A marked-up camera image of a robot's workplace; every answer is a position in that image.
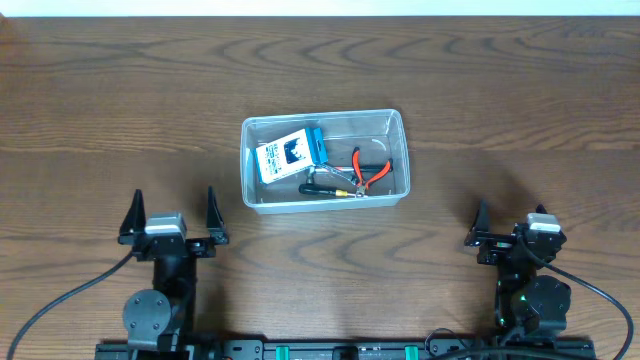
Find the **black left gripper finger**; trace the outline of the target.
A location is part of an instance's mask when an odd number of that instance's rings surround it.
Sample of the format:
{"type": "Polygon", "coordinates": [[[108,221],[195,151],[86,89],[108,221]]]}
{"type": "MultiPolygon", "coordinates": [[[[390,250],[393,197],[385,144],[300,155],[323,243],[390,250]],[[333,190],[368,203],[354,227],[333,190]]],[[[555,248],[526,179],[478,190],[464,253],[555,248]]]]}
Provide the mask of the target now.
{"type": "Polygon", "coordinates": [[[212,186],[207,189],[206,227],[211,236],[226,236],[226,226],[217,205],[212,186]]]}
{"type": "Polygon", "coordinates": [[[136,189],[127,214],[120,226],[119,235],[143,233],[146,226],[143,193],[136,189]]]}

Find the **black yellow screwdriver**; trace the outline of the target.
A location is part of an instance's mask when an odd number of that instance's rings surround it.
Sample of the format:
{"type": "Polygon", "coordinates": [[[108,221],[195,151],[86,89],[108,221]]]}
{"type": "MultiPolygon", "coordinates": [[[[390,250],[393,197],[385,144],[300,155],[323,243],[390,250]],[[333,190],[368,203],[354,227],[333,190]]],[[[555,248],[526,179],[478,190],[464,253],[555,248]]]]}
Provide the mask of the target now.
{"type": "Polygon", "coordinates": [[[351,193],[337,187],[322,186],[317,184],[301,184],[298,191],[303,195],[330,196],[336,198],[365,198],[364,194],[351,193]]]}

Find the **blue white small box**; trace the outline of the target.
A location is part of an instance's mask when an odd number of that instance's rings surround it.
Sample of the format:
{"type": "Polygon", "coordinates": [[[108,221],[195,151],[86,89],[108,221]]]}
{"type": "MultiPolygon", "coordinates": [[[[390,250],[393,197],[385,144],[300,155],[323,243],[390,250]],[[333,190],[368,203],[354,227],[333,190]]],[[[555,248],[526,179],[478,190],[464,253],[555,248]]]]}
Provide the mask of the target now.
{"type": "Polygon", "coordinates": [[[254,150],[259,179],[271,184],[328,162],[320,128],[303,128],[254,150]]]}

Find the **claw hammer black orange handle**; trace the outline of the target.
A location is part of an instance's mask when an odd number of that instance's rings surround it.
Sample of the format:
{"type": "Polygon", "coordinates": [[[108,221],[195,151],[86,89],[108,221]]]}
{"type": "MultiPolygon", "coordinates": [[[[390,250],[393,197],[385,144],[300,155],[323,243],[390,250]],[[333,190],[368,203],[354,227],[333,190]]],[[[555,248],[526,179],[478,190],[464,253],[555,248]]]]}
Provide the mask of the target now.
{"type": "MultiPolygon", "coordinates": [[[[365,174],[365,173],[375,174],[382,171],[384,168],[385,168],[384,165],[361,165],[360,172],[362,174],[365,174]]],[[[329,164],[312,166],[307,170],[307,182],[313,183],[314,176],[316,174],[334,175],[352,184],[357,184],[359,182],[359,179],[356,175],[356,171],[351,166],[333,166],[329,164]]]]}

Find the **red black pliers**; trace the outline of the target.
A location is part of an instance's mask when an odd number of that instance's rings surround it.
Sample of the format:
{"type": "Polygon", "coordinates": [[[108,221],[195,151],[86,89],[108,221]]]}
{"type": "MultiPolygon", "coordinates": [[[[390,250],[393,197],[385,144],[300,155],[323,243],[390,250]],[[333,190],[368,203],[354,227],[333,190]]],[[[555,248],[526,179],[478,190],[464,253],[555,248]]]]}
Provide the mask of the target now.
{"type": "Polygon", "coordinates": [[[371,186],[393,171],[393,161],[389,158],[383,165],[361,165],[360,148],[355,147],[351,162],[356,179],[356,196],[365,197],[371,186]]]}

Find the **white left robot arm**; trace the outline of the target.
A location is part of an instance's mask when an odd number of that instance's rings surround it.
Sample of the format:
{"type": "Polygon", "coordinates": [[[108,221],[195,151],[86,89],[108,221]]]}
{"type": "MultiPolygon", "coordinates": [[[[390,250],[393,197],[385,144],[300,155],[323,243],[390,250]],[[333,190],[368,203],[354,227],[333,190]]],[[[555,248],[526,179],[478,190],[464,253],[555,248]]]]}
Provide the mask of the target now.
{"type": "Polygon", "coordinates": [[[193,329],[197,261],[212,258],[229,236],[212,188],[207,189],[206,237],[189,238],[179,212],[145,215],[141,190],[136,190],[120,226],[118,243],[131,248],[138,262],[153,263],[152,287],[127,300],[123,323],[131,351],[178,352],[181,337],[193,329]]]}

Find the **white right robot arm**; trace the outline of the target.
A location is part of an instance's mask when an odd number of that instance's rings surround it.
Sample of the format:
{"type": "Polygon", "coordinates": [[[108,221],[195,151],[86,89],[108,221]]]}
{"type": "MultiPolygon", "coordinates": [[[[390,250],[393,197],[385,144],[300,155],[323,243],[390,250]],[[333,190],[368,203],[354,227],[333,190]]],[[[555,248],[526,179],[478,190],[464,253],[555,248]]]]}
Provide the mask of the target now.
{"type": "Polygon", "coordinates": [[[498,271],[494,313],[497,342],[550,343],[567,326],[571,288],[538,270],[556,258],[566,236],[557,218],[539,205],[509,234],[490,230],[488,206],[481,202],[464,245],[478,249],[477,262],[498,271]]]}

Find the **clear plastic container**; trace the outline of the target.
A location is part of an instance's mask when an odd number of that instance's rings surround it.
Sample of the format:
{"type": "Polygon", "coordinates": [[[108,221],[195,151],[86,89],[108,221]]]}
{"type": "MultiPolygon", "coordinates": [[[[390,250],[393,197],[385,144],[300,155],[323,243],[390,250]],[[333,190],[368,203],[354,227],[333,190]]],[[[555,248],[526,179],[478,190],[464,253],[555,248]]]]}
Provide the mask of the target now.
{"type": "Polygon", "coordinates": [[[241,136],[240,173],[244,203],[259,214],[295,213],[393,206],[410,191],[410,163],[401,114],[394,109],[307,113],[251,117],[241,136]],[[334,175],[316,174],[307,182],[307,170],[271,184],[258,175],[254,150],[303,128],[320,128],[333,166],[351,166],[355,147],[361,165],[383,165],[389,158],[393,171],[374,183],[365,198],[303,195],[301,184],[337,187],[356,193],[356,186],[334,175]]]}

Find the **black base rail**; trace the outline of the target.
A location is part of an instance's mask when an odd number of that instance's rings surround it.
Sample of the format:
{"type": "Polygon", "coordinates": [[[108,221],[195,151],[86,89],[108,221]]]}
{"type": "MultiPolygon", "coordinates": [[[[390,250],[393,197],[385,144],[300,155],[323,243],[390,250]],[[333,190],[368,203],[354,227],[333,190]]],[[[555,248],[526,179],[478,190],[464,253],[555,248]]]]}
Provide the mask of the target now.
{"type": "Polygon", "coordinates": [[[181,351],[153,352],[131,349],[125,343],[98,344],[95,360],[125,359],[231,359],[231,360],[367,360],[433,359],[466,349],[486,348],[480,339],[437,336],[423,341],[263,342],[258,339],[212,341],[187,345],[181,351]]]}

